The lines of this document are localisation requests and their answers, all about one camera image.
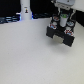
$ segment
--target white table surface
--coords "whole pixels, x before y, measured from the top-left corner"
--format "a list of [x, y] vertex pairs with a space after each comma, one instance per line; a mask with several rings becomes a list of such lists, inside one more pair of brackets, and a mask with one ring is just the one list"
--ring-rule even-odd
[[84, 0], [75, 0], [75, 4], [72, 8], [84, 12]]
[[49, 23], [0, 24], [0, 84], [84, 84], [84, 27], [68, 47], [46, 36]]

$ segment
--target white tabletop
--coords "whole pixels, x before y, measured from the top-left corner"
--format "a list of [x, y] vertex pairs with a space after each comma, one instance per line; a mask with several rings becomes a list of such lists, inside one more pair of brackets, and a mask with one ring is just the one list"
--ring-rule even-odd
[[0, 24], [0, 84], [84, 84], [84, 27], [68, 47], [46, 36], [49, 22]]
[[75, 0], [75, 4], [72, 8], [84, 12], [84, 0]]

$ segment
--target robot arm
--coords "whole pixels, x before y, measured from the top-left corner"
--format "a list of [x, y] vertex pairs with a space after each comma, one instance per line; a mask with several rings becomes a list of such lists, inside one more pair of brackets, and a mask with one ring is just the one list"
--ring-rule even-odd
[[76, 7], [73, 7], [75, 0], [52, 0], [52, 2], [58, 8], [58, 13], [56, 10], [56, 14], [53, 14], [46, 35], [71, 47], [75, 39]]

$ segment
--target metal bracket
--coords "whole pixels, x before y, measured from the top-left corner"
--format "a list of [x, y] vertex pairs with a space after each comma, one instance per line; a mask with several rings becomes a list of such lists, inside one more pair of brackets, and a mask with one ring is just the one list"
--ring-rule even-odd
[[71, 6], [74, 5], [75, 0], [52, 0], [56, 7], [70, 10]]

